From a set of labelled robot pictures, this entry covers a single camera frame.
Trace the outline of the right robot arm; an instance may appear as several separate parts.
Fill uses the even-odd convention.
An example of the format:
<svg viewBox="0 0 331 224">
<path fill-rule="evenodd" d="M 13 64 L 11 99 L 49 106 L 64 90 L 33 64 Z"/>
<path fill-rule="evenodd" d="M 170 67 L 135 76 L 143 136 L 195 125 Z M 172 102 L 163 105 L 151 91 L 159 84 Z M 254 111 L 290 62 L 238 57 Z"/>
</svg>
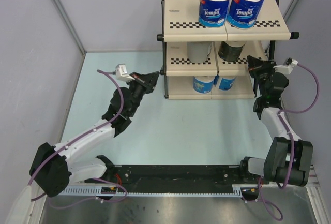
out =
<svg viewBox="0 0 331 224">
<path fill-rule="evenodd" d="M 267 128 L 272 144 L 266 158 L 245 157 L 239 169 L 239 179 L 251 183 L 257 176 L 277 183 L 304 187 L 308 183 L 313 145 L 295 133 L 285 118 L 281 94 L 289 85 L 287 76 L 300 63 L 288 58 L 284 65 L 265 61 L 251 55 L 247 57 L 248 72 L 253 78 L 256 100 L 253 111 Z"/>
</svg>

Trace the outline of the grey paper roll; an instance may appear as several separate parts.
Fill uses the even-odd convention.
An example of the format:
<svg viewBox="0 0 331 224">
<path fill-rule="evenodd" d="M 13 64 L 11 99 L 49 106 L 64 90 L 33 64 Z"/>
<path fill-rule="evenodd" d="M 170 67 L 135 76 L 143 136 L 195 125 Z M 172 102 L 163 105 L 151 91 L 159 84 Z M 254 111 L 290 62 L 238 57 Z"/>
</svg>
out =
<svg viewBox="0 0 331 224">
<path fill-rule="evenodd" d="M 187 42 L 187 56 L 192 63 L 203 63 L 212 50 L 212 42 Z"/>
</svg>

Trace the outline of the dark green paper roll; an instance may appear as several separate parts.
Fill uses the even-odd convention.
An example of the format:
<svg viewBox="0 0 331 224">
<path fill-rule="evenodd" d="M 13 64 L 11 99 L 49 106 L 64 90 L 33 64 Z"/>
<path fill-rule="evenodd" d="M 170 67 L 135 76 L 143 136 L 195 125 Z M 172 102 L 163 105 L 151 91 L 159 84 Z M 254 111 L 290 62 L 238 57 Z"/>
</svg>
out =
<svg viewBox="0 0 331 224">
<path fill-rule="evenodd" d="M 242 53 L 245 44 L 245 41 L 222 41 L 218 55 L 226 62 L 235 62 Z"/>
</svg>

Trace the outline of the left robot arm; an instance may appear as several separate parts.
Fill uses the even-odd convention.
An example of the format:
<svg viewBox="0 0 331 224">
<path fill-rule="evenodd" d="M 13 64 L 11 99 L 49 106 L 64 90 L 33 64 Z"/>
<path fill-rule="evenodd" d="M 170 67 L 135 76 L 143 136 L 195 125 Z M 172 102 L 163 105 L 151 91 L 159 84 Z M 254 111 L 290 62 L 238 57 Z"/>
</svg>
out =
<svg viewBox="0 0 331 224">
<path fill-rule="evenodd" d="M 102 142 L 115 138 L 131 124 L 145 94 L 154 91 L 160 73 L 116 72 L 127 87 L 117 87 L 106 113 L 90 129 L 56 145 L 44 143 L 37 149 L 29 174 L 48 197 L 60 194 L 70 183 L 98 178 L 109 182 L 114 177 L 111 162 L 98 155 L 87 162 L 77 160 Z"/>
</svg>

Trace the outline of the dark blue paper roll front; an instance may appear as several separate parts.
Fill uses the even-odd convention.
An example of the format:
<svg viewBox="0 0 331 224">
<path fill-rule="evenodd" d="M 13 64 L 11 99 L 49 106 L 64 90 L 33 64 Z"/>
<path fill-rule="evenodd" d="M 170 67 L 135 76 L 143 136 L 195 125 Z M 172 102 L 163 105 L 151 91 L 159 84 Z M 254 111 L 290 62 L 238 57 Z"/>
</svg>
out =
<svg viewBox="0 0 331 224">
<path fill-rule="evenodd" d="M 231 0 L 227 22 L 239 29 L 250 29 L 255 25 L 264 0 Z"/>
</svg>

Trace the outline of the beige three-tier shelf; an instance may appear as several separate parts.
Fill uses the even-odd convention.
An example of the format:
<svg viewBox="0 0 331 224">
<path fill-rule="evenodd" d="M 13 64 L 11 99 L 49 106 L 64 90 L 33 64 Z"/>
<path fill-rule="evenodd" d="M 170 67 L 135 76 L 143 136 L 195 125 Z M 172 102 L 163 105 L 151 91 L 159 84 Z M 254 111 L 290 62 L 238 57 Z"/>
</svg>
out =
<svg viewBox="0 0 331 224">
<path fill-rule="evenodd" d="M 293 40 L 279 10 L 279 0 L 264 0 L 250 29 L 229 23 L 208 28 L 198 22 L 199 0 L 162 0 L 164 96 L 169 100 L 252 99 L 247 58 L 274 58 L 275 43 Z"/>
</svg>

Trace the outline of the Tempo dark blue paper roll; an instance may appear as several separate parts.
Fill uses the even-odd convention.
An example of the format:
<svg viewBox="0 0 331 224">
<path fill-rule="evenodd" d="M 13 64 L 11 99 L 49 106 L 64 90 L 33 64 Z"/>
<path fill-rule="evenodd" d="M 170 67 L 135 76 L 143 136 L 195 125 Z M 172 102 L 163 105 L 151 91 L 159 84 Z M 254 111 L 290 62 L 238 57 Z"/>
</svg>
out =
<svg viewBox="0 0 331 224">
<path fill-rule="evenodd" d="M 209 28 L 219 28 L 225 23 L 230 0 L 199 0 L 199 23 Z"/>
</svg>

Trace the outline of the light blue paper roll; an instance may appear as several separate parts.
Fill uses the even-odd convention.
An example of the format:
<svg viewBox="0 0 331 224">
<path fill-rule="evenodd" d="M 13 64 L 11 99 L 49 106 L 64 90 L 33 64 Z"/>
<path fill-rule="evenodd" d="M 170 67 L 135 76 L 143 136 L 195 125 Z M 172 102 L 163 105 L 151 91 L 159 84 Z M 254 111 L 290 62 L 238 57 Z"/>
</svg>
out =
<svg viewBox="0 0 331 224">
<path fill-rule="evenodd" d="M 193 77 L 193 89 L 201 94 L 212 91 L 215 76 L 195 76 Z"/>
<path fill-rule="evenodd" d="M 216 89 L 219 89 L 222 91 L 228 91 L 232 88 L 235 80 L 236 80 L 236 76 L 217 75 L 214 79 L 214 86 Z"/>
</svg>

